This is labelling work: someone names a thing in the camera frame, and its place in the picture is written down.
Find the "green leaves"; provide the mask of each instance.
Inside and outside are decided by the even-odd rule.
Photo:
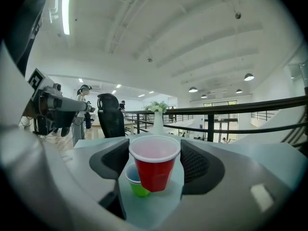
[[[153,101],[153,102],[151,102],[150,105],[145,106],[144,109],[145,110],[151,110],[153,112],[158,111],[158,112],[165,113],[167,111],[167,107],[168,107],[168,105],[164,101],[162,101],[160,103],[157,102],[157,101]]]

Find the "white cup rim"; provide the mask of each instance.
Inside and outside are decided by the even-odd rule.
[[[132,167],[132,166],[135,166],[135,168],[137,168],[137,166],[136,166],[135,163],[128,165],[128,166],[125,168],[125,177],[126,177],[126,179],[127,179],[131,184],[134,184],[134,185],[141,185],[141,181],[131,180],[131,179],[127,176],[127,170],[128,170],[130,167]]]
[[[140,156],[138,154],[136,154],[135,152],[133,152],[132,150],[132,145],[138,141],[138,140],[141,140],[141,139],[145,139],[147,137],[160,137],[160,138],[164,138],[164,139],[167,139],[167,140],[170,140],[174,143],[177,144],[177,151],[169,156],[166,156],[166,157],[163,157],[163,158],[147,158],[147,157],[143,157],[143,156]],[[181,151],[181,147],[180,147],[180,142],[177,141],[176,139],[174,138],[170,138],[170,137],[167,137],[167,136],[163,136],[163,135],[147,135],[147,136],[142,136],[142,137],[139,137],[139,138],[136,138],[134,139],[130,144],[129,144],[129,153],[134,157],[136,158],[137,160],[140,160],[140,161],[143,161],[143,162],[147,162],[147,163],[163,163],[163,162],[167,162],[167,161],[170,161],[174,158],[176,158],[179,154],[180,154],[180,151]]]

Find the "window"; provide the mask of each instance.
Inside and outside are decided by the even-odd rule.
[[[226,102],[215,102],[215,103],[204,103],[204,107],[215,107],[221,105],[234,105],[237,101],[226,101]],[[214,115],[214,129],[216,130],[237,130],[238,129],[238,114],[220,114]],[[208,117],[204,116],[204,128],[208,129]],[[225,134],[225,133],[214,133],[213,142],[221,142],[222,138],[227,138],[232,141],[237,139],[237,134]]]

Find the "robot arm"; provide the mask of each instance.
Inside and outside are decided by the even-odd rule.
[[[47,135],[54,128],[62,128],[61,136],[68,134],[69,128],[79,111],[87,111],[88,105],[62,96],[61,85],[35,69],[29,79],[34,89],[24,115],[33,117],[35,133]]]

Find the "wooden floor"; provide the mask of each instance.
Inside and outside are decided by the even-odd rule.
[[[85,131],[85,140],[92,140],[93,139],[93,131],[95,128],[86,129]],[[56,148],[61,151],[70,150],[73,148],[73,141],[72,141],[72,130],[65,137],[61,137],[61,130],[57,134],[49,134],[46,136],[41,137],[43,140],[48,141],[56,146]],[[104,138],[104,133],[102,129],[98,129],[98,138]]]

